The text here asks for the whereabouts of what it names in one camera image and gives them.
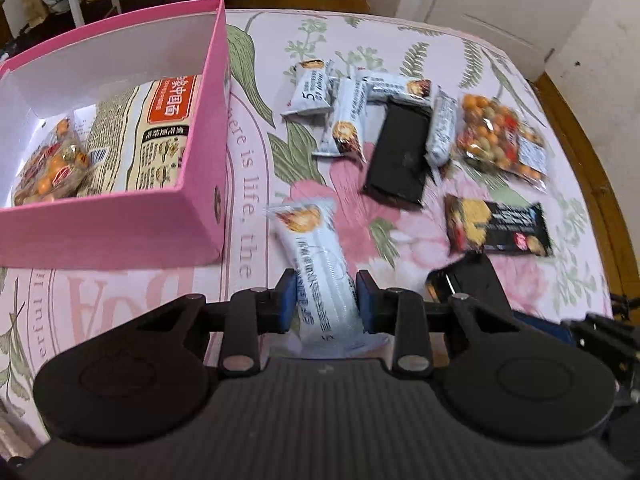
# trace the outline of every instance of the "black snack wrapper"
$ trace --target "black snack wrapper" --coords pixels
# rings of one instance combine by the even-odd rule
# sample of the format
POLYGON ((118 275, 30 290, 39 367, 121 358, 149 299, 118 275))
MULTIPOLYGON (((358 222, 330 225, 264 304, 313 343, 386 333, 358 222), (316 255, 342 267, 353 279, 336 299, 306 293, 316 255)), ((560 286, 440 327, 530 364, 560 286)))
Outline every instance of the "black snack wrapper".
POLYGON ((447 195, 445 215, 452 252, 553 256, 539 203, 519 207, 447 195))

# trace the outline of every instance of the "white snack package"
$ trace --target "white snack package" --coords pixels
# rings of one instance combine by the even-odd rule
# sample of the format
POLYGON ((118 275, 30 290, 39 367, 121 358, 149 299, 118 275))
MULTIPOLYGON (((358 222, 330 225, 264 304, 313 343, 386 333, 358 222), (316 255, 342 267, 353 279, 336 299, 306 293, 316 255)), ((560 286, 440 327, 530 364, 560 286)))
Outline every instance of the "white snack package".
POLYGON ((309 59, 296 65, 296 89, 283 117, 322 114, 331 110, 331 62, 309 59))
POLYGON ((374 72, 365 68, 356 73, 356 78, 367 83, 369 101, 387 101, 409 103, 419 106, 431 106, 431 81, 428 79, 406 77, 404 75, 374 72))
POLYGON ((337 81, 334 110, 329 115, 320 146, 313 155, 364 158, 364 126, 367 115, 367 85, 341 77, 337 81))
POLYGON ((440 168, 449 161, 451 147, 456 140, 457 110, 458 101, 439 89, 434 99, 425 154, 432 168, 440 168))
POLYGON ((334 209, 335 201, 326 198, 267 208, 298 273, 300 341, 307 358, 348 357, 387 341, 385 335, 364 333, 334 209))

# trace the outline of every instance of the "open pink box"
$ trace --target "open pink box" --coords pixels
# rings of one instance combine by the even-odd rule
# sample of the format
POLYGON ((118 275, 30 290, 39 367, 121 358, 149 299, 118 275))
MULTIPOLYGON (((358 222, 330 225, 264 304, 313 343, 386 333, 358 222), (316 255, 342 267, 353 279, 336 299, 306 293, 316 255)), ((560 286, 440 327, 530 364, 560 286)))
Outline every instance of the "open pink box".
POLYGON ((175 187, 0 208, 0 266, 159 268, 220 257, 229 90, 225 22, 223 0, 153 7, 62 34, 2 65, 4 205, 42 120, 152 80, 202 74, 202 81, 175 187))

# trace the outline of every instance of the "barcode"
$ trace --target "barcode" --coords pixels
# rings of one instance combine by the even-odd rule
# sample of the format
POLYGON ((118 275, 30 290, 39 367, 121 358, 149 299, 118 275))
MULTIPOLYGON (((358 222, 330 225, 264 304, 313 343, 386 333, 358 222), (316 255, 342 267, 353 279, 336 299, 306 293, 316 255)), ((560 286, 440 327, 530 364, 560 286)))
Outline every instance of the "barcode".
POLYGON ((89 158, 91 159, 91 164, 100 164, 105 158, 107 158, 107 154, 109 153, 108 148, 96 148, 95 150, 91 150, 89 152, 89 158))

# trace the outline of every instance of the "table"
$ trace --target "table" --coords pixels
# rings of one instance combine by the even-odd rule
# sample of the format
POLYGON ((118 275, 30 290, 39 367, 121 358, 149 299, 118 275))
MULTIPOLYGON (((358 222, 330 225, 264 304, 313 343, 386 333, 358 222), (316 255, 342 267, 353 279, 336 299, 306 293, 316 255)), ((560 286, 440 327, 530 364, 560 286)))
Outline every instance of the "table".
MULTIPOLYGON (((188 292, 219 301, 242 288, 273 286, 290 263, 262 208, 287 198, 334 198, 335 226, 350 272, 367 269, 382 287, 417 291, 431 269, 456 258, 449 255, 445 232, 445 194, 516 205, 542 202, 556 256, 492 256, 512 307, 551 320, 583 317, 588 310, 610 315, 578 183, 540 104, 502 51, 452 30, 392 18, 247 9, 228 11, 227 20, 234 81, 223 261, 196 269, 0 274, 0 396, 40 438, 46 434, 31 387, 37 370, 55 354, 188 292), (332 59, 338 74, 366 67, 424 75, 455 96, 471 91, 500 97, 545 136, 548 193, 454 165, 441 187, 428 185, 421 212, 401 212, 360 195, 364 171, 348 160, 311 157, 321 124, 285 123, 280 117, 293 92, 292 65, 314 57, 332 59)), ((368 108, 369 156, 384 112, 380 106, 368 108)), ((212 338, 208 359, 215 359, 219 343, 218 336, 212 338)))

